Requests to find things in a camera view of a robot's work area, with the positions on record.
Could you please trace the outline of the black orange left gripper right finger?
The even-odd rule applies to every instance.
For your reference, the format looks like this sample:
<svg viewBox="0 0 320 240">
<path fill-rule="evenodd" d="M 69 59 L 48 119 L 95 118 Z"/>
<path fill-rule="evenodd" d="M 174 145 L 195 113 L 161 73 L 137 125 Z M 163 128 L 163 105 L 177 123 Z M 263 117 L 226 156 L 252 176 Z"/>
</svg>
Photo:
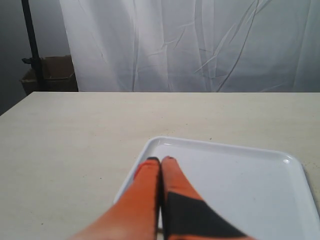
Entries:
<svg viewBox="0 0 320 240">
<path fill-rule="evenodd" d="M 198 194 L 177 160 L 161 161 L 162 229 L 166 240 L 252 240 L 218 215 Z"/>
</svg>

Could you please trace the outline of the black orange left gripper left finger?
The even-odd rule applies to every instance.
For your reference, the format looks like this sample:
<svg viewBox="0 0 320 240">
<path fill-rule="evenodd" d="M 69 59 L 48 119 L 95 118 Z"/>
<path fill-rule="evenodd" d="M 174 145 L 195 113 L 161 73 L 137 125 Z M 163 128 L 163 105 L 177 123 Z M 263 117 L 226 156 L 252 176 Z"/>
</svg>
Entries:
<svg viewBox="0 0 320 240">
<path fill-rule="evenodd" d="M 118 201 L 71 240 L 155 240 L 160 208 L 160 161 L 141 163 Z"/>
</svg>

